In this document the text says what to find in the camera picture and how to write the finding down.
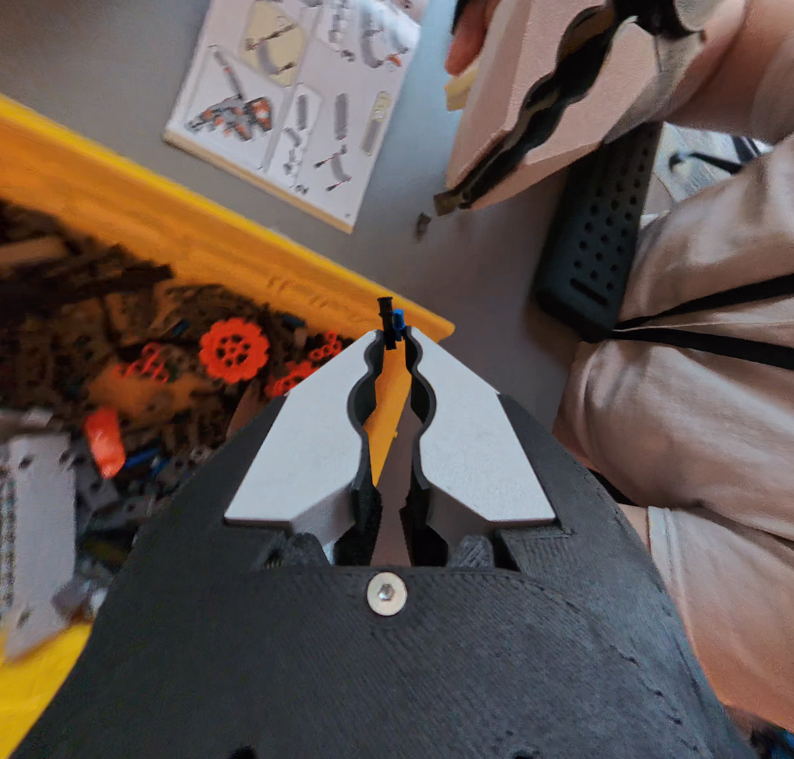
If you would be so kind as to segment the orange round connector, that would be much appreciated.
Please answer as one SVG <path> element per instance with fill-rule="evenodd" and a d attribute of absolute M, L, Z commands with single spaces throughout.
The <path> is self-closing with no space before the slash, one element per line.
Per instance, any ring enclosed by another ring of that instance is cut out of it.
<path fill-rule="evenodd" d="M 117 410 L 99 407 L 85 417 L 82 428 L 100 476 L 106 480 L 114 478 L 126 462 Z"/>

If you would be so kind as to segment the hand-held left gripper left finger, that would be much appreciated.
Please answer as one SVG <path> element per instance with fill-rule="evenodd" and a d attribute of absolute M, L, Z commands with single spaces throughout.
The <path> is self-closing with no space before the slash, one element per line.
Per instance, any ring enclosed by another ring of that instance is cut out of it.
<path fill-rule="evenodd" d="M 235 526 L 315 536 L 337 564 L 370 564 L 382 518 L 364 424 L 384 333 L 366 333 L 277 398 L 272 426 L 225 511 Z"/>

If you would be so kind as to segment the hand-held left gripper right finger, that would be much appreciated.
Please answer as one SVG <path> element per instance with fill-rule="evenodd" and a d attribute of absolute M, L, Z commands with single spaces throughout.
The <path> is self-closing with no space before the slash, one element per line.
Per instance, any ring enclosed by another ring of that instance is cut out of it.
<path fill-rule="evenodd" d="M 412 564 L 446 564 L 468 536 L 555 522 L 501 394 L 421 330 L 404 331 L 411 486 L 400 517 Z"/>

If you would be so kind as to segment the orange gear piece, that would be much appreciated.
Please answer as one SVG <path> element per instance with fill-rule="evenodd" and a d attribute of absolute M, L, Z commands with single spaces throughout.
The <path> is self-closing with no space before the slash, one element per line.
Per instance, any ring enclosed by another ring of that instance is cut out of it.
<path fill-rule="evenodd" d="M 200 337 L 198 358 L 209 378 L 239 384 L 257 376 L 268 362 L 270 347 L 258 324 L 232 317 L 215 322 Z"/>

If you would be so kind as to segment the person's blue jeans leg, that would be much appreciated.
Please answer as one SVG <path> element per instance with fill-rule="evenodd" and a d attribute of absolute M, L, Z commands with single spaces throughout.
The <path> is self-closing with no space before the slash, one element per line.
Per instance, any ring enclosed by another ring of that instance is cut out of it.
<path fill-rule="evenodd" d="M 754 728 L 749 742 L 759 758 L 793 758 L 793 734 L 777 726 Z"/>

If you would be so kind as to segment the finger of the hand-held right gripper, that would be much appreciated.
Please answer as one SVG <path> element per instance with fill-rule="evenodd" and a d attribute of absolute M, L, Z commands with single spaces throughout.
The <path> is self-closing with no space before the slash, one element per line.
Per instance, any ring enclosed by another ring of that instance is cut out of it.
<path fill-rule="evenodd" d="M 474 11 L 458 0 L 453 44 L 471 39 Z M 525 189 L 526 156 L 545 144 L 566 108 L 598 77 L 616 28 L 613 0 L 494 0 L 481 48 L 448 83 L 465 99 L 437 215 L 509 198 Z"/>
<path fill-rule="evenodd" d="M 700 32 L 652 35 L 628 18 L 561 57 L 560 39 L 530 47 L 511 21 L 488 39 L 471 87 L 471 208 L 501 203 L 631 129 L 633 107 L 673 89 L 696 52 Z"/>

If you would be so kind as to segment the person's beige shirt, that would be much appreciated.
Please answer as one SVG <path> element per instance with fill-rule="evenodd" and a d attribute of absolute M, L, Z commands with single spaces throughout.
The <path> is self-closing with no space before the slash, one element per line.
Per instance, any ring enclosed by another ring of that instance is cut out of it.
<path fill-rule="evenodd" d="M 793 139 L 642 230 L 621 319 L 792 273 Z M 650 554 L 720 700 L 792 730 L 792 371 L 579 347 L 554 428 L 648 509 Z"/>

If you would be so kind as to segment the person's right hand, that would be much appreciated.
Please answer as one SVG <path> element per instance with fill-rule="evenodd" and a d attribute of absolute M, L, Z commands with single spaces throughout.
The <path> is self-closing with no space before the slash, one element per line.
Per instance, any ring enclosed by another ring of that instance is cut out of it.
<path fill-rule="evenodd" d="M 458 76 L 481 52 L 492 16 L 501 0 L 469 0 L 452 31 L 445 71 Z"/>

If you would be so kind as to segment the building instruction booklet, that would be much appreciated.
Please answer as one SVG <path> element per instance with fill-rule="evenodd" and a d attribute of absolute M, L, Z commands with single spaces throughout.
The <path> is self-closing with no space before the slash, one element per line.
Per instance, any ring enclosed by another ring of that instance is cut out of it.
<path fill-rule="evenodd" d="M 350 234 L 430 0 L 210 0 L 164 140 Z"/>

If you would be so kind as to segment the large grey motor block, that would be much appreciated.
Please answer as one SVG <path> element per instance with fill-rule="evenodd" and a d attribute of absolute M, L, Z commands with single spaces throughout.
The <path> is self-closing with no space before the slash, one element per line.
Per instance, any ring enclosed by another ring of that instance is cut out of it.
<path fill-rule="evenodd" d="M 68 623 L 56 598 L 75 563 L 72 439 L 45 410 L 2 410 L 2 658 L 13 661 Z"/>

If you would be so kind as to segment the pile of building pieces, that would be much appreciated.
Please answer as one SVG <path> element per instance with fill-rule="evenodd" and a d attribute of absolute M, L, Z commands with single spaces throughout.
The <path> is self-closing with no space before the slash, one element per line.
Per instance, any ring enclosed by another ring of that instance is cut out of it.
<path fill-rule="evenodd" d="M 170 265 L 5 199 L 1 242 L 2 410 L 45 410 L 72 439 L 75 563 L 56 598 L 63 632 L 96 617 L 142 526 L 187 480 L 352 337 L 311 332 L 303 317 L 220 284 L 178 281 Z M 258 324 L 271 347 L 254 379 L 224 384 L 206 375 L 199 339 L 232 317 Z M 117 410 L 126 450 L 108 480 L 82 428 L 99 407 Z"/>

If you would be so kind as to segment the yellow plastic bin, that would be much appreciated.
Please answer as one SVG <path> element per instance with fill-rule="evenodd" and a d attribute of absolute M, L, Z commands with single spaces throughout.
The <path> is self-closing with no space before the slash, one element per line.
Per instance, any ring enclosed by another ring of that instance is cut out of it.
<path fill-rule="evenodd" d="M 382 330 L 367 280 L 5 98 L 3 199 L 311 332 Z M 400 346 L 364 424 L 374 485 L 411 385 Z M 450 637 L 433 620 L 463 570 L 337 564 L 315 536 L 225 521 L 277 398 L 142 526 L 10 757 L 438 757 L 461 736 L 441 724 Z"/>

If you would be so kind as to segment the person's right forearm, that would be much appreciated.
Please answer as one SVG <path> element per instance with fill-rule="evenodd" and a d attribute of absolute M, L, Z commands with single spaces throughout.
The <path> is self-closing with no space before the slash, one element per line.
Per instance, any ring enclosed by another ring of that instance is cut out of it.
<path fill-rule="evenodd" d="M 633 107 L 625 129 L 667 121 L 792 153 L 793 0 L 722 0 L 673 89 Z"/>

